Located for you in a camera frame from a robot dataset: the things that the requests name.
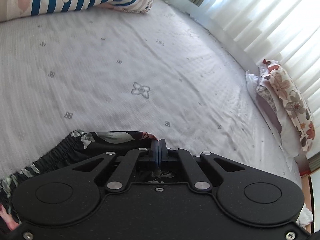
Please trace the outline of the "wooden bed frame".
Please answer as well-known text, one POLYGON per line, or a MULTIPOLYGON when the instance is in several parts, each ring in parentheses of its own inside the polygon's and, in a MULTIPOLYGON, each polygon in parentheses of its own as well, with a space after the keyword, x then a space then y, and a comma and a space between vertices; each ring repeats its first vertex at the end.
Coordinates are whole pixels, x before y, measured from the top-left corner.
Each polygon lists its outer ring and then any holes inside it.
POLYGON ((319 153, 309 159, 303 157, 299 172, 305 204, 313 215, 313 219, 306 226, 306 229, 310 233, 315 233, 319 231, 319 153))

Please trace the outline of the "white crumpled cloth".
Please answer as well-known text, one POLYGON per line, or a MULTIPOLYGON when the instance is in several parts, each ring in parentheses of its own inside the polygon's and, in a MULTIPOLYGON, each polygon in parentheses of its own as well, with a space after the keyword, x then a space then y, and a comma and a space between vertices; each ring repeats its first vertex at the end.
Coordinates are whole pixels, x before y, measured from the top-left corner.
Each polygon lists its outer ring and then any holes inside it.
POLYGON ((300 214, 296 220, 296 223, 303 229, 307 229, 308 226, 310 226, 313 222, 313 214, 312 212, 307 208, 307 205, 304 204, 300 214))

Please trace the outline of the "white lavender pillow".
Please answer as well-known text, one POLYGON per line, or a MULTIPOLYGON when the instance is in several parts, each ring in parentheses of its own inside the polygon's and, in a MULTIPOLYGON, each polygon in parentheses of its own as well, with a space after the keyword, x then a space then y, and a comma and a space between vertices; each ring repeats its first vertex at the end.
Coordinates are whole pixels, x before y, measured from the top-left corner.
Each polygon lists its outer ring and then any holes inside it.
POLYGON ((281 100, 264 76, 268 73, 267 67, 259 66, 259 75, 246 72, 247 90, 261 112, 277 143, 286 157, 294 159, 300 170, 308 163, 298 138, 298 132, 281 100))

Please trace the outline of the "white bed sheet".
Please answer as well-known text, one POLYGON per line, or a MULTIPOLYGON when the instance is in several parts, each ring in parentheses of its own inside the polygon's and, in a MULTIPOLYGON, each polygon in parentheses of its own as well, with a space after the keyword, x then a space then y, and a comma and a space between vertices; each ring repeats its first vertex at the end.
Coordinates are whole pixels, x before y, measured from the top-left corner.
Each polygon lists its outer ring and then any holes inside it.
POLYGON ((253 103, 244 70, 210 33, 156 1, 1 24, 1 176, 74 130, 143 131, 300 184, 253 103))

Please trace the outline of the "white sheer curtain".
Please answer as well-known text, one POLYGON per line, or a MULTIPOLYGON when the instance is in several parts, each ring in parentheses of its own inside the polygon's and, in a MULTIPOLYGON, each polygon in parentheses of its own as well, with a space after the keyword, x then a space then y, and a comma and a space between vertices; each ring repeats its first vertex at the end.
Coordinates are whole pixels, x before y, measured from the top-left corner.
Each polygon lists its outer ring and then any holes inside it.
POLYGON ((279 61, 319 110, 319 0, 204 0, 196 7, 253 62, 279 61))

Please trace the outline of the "black floral pants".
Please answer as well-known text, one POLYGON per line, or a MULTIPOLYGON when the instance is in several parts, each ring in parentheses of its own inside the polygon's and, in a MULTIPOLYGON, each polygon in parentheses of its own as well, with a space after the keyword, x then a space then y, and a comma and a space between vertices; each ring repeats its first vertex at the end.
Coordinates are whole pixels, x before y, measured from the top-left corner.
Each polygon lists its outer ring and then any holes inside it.
POLYGON ((22 182, 106 152, 121 155, 135 148, 150 148, 157 141, 147 132, 74 130, 40 159, 1 179, 1 233, 10 233, 21 223, 13 208, 12 194, 22 182))

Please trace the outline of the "floral pillow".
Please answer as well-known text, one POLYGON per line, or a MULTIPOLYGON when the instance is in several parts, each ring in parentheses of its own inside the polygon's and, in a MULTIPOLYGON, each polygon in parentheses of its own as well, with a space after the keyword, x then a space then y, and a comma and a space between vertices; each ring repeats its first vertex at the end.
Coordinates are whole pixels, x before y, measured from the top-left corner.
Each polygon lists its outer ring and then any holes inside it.
POLYGON ((308 153, 315 140, 316 129, 306 100, 278 61, 264 59, 259 71, 256 91, 276 116, 283 148, 294 156, 294 150, 308 153))

